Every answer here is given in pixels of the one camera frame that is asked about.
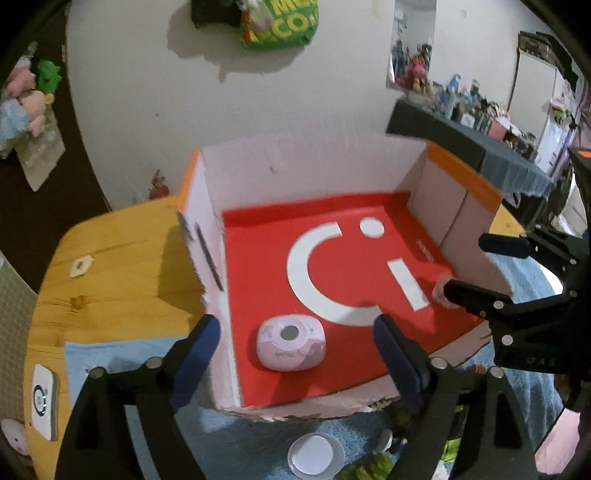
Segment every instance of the blue blanket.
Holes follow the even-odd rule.
[[[496,255],[491,258],[511,283],[516,303],[554,294],[535,261]],[[135,369],[151,356],[164,356],[176,340],[158,338],[93,345],[67,343],[64,354],[72,403],[91,368],[103,366],[111,373]],[[489,344],[463,368],[473,364],[489,367],[492,360],[493,349]],[[507,377],[515,390],[532,443],[537,447],[562,410],[552,376],[507,370]],[[144,476],[146,480],[158,479],[135,407],[127,407],[127,416]],[[337,437],[345,448],[346,463],[357,462],[371,454],[378,435],[388,426],[388,419],[381,411],[337,420],[254,423],[216,411],[206,381],[199,385],[192,401],[178,411],[175,419],[210,480],[296,479],[287,466],[287,450],[298,437],[314,431]]]

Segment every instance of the mirror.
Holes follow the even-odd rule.
[[[418,91],[428,77],[435,33],[436,0],[397,0],[387,85]]]

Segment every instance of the wooden table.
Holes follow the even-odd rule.
[[[29,447],[40,480],[54,478],[70,416],[64,343],[184,336],[203,315],[203,287],[175,212],[175,197],[155,200],[81,223],[61,240],[33,315],[23,383]],[[522,231],[501,207],[491,232],[517,236]],[[92,267],[70,278],[72,263],[85,255],[94,257]],[[56,442],[29,424],[35,364],[60,379]]]

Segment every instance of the dark floor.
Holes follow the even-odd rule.
[[[66,18],[59,13],[43,29],[33,66],[39,59],[62,66],[53,110],[66,152],[37,192],[31,190],[14,152],[0,160],[0,251],[36,292],[61,237],[77,223],[108,211],[80,137],[61,62],[65,27]]]

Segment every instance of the metal screw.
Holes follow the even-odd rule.
[[[146,367],[160,368],[162,366],[162,358],[159,356],[151,356],[146,360]]]
[[[447,362],[438,356],[431,358],[431,365],[438,370],[445,370],[447,368]]]
[[[102,377],[105,373],[107,373],[107,370],[105,370],[103,367],[95,367],[90,372],[88,372],[89,376],[95,380]]]
[[[491,367],[489,373],[495,378],[503,378],[505,376],[501,367]]]

